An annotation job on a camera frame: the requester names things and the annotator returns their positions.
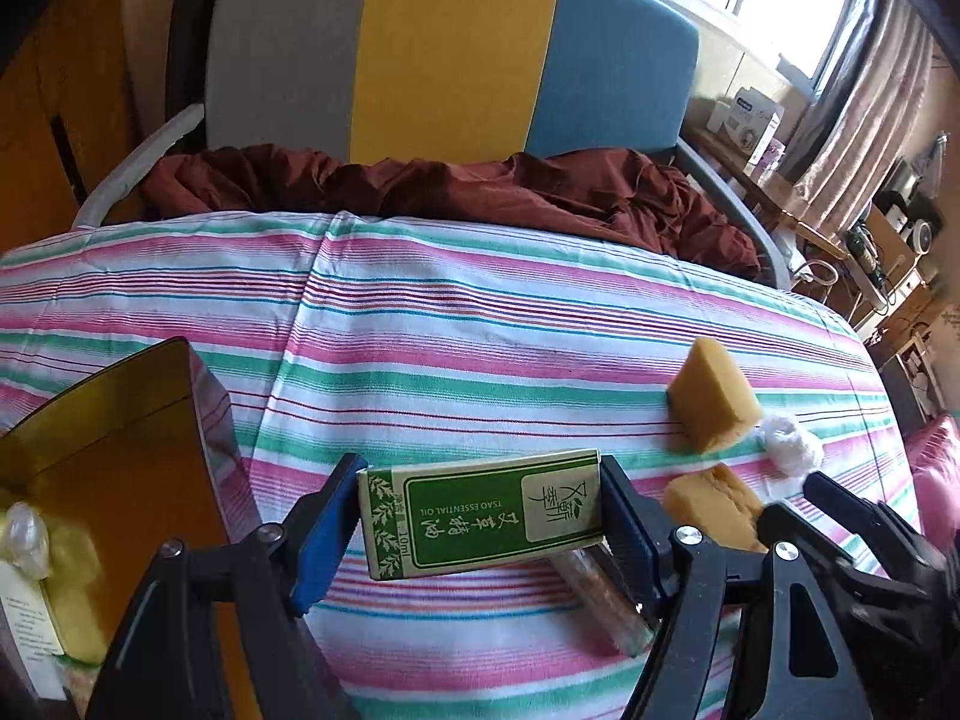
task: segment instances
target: blue panel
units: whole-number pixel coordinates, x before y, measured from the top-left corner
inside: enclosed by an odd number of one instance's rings
[[[526,151],[672,148],[699,37],[657,0],[557,0]]]
[[[342,456],[323,488],[296,501],[283,520],[291,553],[285,566],[293,580],[289,599],[298,616],[323,600],[344,558],[360,518],[357,471],[366,467],[359,455]]]

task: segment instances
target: blue gripper pad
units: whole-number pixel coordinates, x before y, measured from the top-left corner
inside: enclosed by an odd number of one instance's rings
[[[661,617],[680,590],[670,544],[675,523],[658,502],[634,490],[611,455],[600,463],[600,505],[604,538],[631,600],[644,614]]]
[[[292,581],[289,602],[295,615],[323,600],[337,573],[360,518],[356,474],[366,467],[360,455],[342,456],[323,488],[296,501],[283,520],[283,567]]]

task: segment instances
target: chinese characters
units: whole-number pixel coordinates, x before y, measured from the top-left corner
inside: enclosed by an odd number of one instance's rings
[[[566,519],[576,519],[580,516],[581,509],[584,506],[584,498],[587,497],[587,482],[581,482],[575,488],[560,487],[553,485],[541,489],[540,498],[530,498],[544,504],[544,513],[547,522],[558,522]]]
[[[426,538],[439,538],[444,533],[447,536],[462,536],[464,533],[470,533],[473,530],[500,530],[505,525],[520,525],[520,518],[516,512],[501,512],[494,517],[488,514],[486,517],[477,517],[473,522],[467,522],[462,517],[450,517],[446,522],[440,518],[424,519],[421,526],[424,527],[424,536]]]

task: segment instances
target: mattress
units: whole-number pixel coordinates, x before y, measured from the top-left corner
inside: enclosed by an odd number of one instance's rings
[[[349,214],[220,213],[75,231],[0,258],[0,430],[86,375],[185,336],[232,401],[264,520],[344,452],[371,464],[598,447],[638,491],[718,460],[799,498],[756,437],[689,453],[664,391],[697,336],[733,352],[764,408],[824,442],[825,471],[919,528],[896,421],[846,322],[797,295],[607,242]],[[354,535],[308,617],[364,717],[618,717],[642,669],[548,562],[396,583]],[[729,614],[701,707],[719,715]]]

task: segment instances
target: brown blanket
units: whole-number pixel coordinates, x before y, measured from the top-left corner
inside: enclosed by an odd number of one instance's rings
[[[220,148],[164,157],[141,190],[160,218],[243,209],[481,221],[615,241],[747,279],[760,273],[754,243],[679,170],[627,148],[370,166],[277,146]]]

